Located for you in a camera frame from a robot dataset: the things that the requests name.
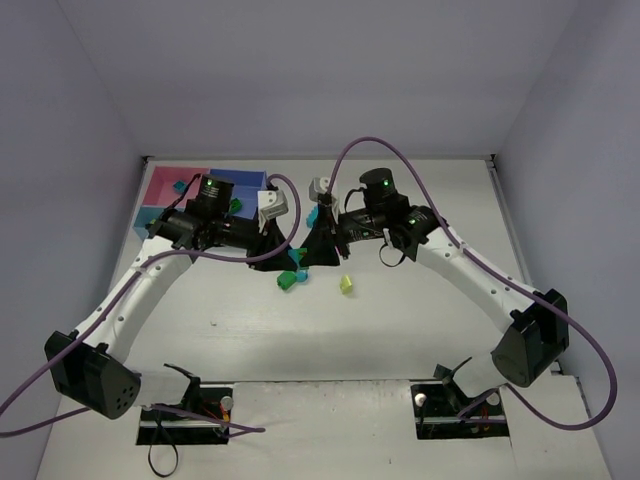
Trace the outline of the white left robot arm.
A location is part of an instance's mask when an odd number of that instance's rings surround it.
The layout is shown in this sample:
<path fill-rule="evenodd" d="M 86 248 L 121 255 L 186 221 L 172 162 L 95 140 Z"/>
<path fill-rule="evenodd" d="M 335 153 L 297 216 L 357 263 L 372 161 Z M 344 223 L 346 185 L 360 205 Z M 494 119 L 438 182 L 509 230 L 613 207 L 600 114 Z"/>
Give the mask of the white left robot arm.
<path fill-rule="evenodd" d="M 176 365 L 139 373 L 126 361 L 143 325 L 171 286 L 213 247 L 243 249 L 241 263 L 282 268 L 291 239 L 277 225 L 288 211 L 285 194 L 272 185 L 257 193 L 251 219 L 230 214 L 233 183 L 197 174 L 197 195 L 184 209 L 175 203 L 146 226 L 147 238 L 127 273 L 98 309 L 71 333 L 54 332 L 44 350 L 56 390 L 84 407 L 118 419 L 130 408 L 167 405 L 196 411 L 201 380 Z"/>

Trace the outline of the lime lego brick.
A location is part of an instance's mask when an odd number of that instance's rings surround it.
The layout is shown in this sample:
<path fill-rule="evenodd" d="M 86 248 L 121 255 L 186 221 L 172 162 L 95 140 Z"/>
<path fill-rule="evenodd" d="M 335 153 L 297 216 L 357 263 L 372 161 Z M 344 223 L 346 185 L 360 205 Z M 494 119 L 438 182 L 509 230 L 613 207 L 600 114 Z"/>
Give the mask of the lime lego brick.
<path fill-rule="evenodd" d="M 348 295 L 353 291 L 353 282 L 348 275 L 343 275 L 341 277 L 339 288 L 343 295 Z"/>

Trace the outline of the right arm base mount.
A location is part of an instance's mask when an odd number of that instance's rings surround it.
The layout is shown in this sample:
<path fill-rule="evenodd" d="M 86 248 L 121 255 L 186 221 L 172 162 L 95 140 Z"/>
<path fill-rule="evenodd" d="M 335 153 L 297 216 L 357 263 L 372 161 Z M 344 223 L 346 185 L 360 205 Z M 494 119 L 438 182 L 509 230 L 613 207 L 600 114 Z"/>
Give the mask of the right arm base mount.
<path fill-rule="evenodd" d="M 438 364 L 433 378 L 410 381 L 418 440 L 476 440 L 510 436 L 502 398 L 496 389 L 470 398 L 454 383 L 454 375 L 469 361 L 470 358 L 453 369 Z"/>

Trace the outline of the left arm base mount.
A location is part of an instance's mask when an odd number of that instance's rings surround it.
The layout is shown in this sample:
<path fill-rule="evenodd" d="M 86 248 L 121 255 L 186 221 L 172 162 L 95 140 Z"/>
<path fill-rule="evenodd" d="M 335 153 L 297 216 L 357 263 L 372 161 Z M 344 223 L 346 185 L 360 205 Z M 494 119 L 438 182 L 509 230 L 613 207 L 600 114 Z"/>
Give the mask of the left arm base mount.
<path fill-rule="evenodd" d="M 143 410 L 137 445 L 147 446 L 147 464 L 151 472 L 160 479 L 174 475 L 180 463 L 179 446 L 227 445 L 231 438 L 230 428 L 220 424 L 231 422 L 234 406 L 231 385 L 204 385 L 201 378 L 188 370 L 165 363 L 189 380 L 186 393 L 177 404 L 170 404 L 169 411 Z M 156 446 L 166 446 L 174 455 L 174 464 L 163 472 L 152 458 Z"/>

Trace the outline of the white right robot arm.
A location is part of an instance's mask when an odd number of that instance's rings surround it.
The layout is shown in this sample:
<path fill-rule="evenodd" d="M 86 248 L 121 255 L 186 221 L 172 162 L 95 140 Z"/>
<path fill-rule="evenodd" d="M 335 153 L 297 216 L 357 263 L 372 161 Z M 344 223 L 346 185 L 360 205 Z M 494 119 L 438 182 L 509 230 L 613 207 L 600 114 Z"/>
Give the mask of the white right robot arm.
<path fill-rule="evenodd" d="M 568 326 L 548 305 L 566 311 L 566 299 L 557 291 L 541 293 L 509 279 L 492 276 L 479 267 L 481 257 L 438 219 L 433 209 L 413 205 L 395 187 L 388 168 L 376 168 L 360 177 L 364 206 L 340 212 L 329 193 L 327 177 L 314 178 L 309 197 L 317 218 L 304 240 L 301 264 L 336 267 L 349 257 L 352 243 L 385 239 L 409 259 L 437 273 L 488 316 L 502 337 L 488 353 L 475 355 L 435 376 L 468 398 L 510 383 L 529 387 L 569 345 Z"/>

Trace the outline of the cyan lego brick of trio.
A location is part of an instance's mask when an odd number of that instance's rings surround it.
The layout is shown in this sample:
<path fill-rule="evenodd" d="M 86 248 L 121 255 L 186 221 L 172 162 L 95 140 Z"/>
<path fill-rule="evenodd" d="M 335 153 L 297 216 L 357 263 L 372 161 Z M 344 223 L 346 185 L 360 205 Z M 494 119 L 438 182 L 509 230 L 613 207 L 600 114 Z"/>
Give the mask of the cyan lego brick of trio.
<path fill-rule="evenodd" d="M 288 255 L 296 264 L 300 262 L 300 254 L 297 249 L 290 249 Z"/>

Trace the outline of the dark green lego brick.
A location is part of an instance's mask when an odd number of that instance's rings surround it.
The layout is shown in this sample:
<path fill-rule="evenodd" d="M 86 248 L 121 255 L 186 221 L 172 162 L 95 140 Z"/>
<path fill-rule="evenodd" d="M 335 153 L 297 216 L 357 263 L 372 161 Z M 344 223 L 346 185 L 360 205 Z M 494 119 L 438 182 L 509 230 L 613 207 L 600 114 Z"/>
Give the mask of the dark green lego brick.
<path fill-rule="evenodd" d="M 231 203 L 229 205 L 229 213 L 236 214 L 242 209 L 242 207 L 243 207 L 242 202 L 239 199 L 234 198 L 231 200 Z"/>

